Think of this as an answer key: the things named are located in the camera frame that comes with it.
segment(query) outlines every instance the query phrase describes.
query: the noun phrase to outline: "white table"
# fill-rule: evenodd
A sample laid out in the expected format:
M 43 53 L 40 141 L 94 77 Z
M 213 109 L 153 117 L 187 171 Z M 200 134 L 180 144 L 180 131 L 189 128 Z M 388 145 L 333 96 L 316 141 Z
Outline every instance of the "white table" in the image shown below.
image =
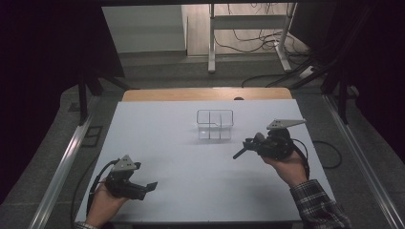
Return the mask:
M 232 110 L 231 139 L 199 139 L 198 110 Z M 132 182 L 158 182 L 143 201 L 125 203 L 112 219 L 116 222 L 300 220 L 288 186 L 273 168 L 254 152 L 232 159 L 245 138 L 265 135 L 274 118 L 303 117 L 294 99 L 120 102 L 91 182 L 105 164 L 125 155 L 142 163 Z M 288 129 L 309 150 L 310 178 L 334 199 L 305 124 Z M 76 220 L 85 219 L 90 185 Z

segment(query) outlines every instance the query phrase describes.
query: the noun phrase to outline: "person's right hand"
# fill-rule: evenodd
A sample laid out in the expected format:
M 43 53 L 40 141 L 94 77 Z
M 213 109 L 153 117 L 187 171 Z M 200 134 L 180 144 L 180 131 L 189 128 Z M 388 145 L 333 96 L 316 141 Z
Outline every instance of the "person's right hand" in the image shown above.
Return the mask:
M 304 169 L 304 161 L 295 151 L 292 152 L 291 156 L 283 160 L 276 160 L 265 156 L 261 157 L 266 164 L 274 167 L 280 178 L 290 188 L 308 181 Z

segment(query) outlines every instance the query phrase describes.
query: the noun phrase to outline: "wall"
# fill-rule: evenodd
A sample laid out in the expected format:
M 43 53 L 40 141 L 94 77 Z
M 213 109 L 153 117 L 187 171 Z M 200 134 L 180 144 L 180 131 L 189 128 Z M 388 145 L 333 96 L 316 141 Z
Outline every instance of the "wall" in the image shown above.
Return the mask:
M 184 51 L 181 6 L 102 8 L 118 53 Z

